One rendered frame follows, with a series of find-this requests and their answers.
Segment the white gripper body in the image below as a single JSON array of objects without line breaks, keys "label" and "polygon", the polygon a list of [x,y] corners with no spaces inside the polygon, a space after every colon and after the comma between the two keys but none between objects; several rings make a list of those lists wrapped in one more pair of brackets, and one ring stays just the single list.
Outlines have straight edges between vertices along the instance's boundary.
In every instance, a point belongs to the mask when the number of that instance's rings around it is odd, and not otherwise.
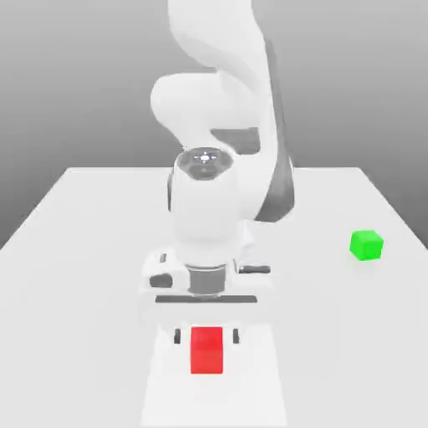
[{"label": "white gripper body", "polygon": [[143,324],[162,327],[182,325],[244,325],[273,318],[274,291],[238,290],[215,297],[146,290],[138,293],[138,314]]}]

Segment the small red cube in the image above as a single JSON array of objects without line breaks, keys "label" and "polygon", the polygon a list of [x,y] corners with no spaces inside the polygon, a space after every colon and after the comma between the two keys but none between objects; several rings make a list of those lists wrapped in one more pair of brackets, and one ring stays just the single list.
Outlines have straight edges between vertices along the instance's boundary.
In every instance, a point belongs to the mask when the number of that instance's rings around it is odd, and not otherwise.
[{"label": "small red cube", "polygon": [[191,373],[193,375],[223,373],[222,327],[191,328]]}]

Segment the small green cube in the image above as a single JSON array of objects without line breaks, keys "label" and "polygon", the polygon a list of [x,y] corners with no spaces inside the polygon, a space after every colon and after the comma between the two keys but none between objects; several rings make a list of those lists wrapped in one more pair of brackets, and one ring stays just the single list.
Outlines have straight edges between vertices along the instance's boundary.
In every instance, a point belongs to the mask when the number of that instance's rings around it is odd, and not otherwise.
[{"label": "small green cube", "polygon": [[350,252],[360,261],[380,259],[384,239],[374,230],[352,232],[349,244]]}]

